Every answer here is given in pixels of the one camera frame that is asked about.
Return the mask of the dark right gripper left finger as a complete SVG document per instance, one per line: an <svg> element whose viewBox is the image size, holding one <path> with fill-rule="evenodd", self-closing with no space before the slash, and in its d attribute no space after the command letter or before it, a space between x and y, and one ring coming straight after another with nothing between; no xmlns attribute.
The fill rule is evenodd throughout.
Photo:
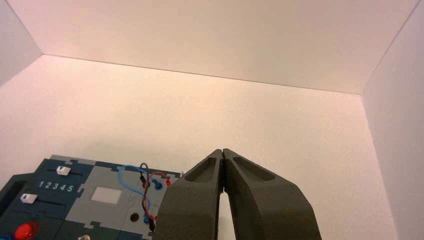
<svg viewBox="0 0 424 240"><path fill-rule="evenodd" d="M216 240L224 157L214 150L166 190L158 210L156 240Z"/></svg>

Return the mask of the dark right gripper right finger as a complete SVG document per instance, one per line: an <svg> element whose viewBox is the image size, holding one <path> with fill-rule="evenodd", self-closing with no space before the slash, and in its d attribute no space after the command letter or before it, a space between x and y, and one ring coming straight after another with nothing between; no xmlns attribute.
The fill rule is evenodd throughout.
<svg viewBox="0 0 424 240"><path fill-rule="evenodd" d="M320 240L314 210L289 180L223 149L224 191L238 240Z"/></svg>

